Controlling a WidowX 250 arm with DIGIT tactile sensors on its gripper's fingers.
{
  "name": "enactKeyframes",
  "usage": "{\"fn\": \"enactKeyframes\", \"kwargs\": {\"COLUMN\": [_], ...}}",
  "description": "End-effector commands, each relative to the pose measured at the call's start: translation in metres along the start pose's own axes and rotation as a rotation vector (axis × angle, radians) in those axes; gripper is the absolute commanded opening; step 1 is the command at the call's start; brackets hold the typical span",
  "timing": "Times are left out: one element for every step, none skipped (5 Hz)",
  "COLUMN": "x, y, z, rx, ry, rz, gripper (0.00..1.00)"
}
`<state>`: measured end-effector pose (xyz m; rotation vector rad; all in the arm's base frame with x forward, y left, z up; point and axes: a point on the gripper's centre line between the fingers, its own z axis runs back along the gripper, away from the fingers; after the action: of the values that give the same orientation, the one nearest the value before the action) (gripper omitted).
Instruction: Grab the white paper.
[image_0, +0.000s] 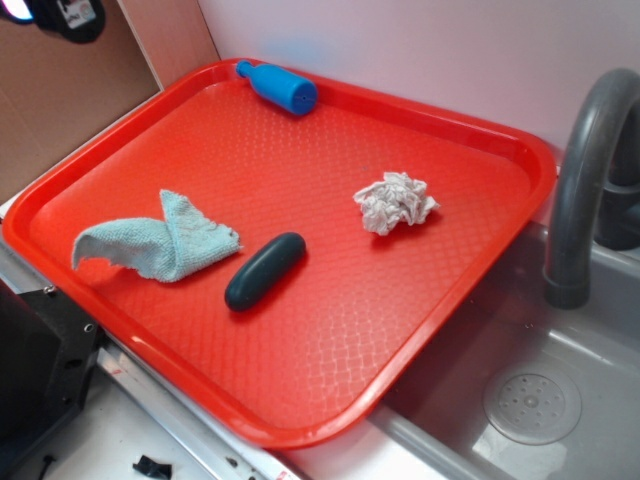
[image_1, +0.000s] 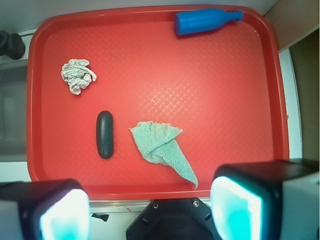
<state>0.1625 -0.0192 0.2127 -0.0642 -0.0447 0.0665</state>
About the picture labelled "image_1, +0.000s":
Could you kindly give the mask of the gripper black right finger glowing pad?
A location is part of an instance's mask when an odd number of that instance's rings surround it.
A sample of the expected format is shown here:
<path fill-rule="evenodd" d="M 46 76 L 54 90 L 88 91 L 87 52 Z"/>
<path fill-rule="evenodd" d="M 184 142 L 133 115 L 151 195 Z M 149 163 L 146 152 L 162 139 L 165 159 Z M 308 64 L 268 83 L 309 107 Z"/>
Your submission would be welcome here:
<path fill-rule="evenodd" d="M 210 188 L 221 240 L 317 240 L 320 165 L 308 159 L 229 163 Z"/>

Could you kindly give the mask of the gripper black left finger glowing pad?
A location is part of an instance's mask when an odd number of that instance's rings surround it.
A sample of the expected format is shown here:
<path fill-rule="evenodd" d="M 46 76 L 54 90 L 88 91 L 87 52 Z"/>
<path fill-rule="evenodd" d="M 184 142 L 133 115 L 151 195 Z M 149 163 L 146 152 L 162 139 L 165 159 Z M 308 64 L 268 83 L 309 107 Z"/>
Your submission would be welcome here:
<path fill-rule="evenodd" d="M 0 184 L 2 240 L 88 240 L 88 194 L 74 179 Z"/>

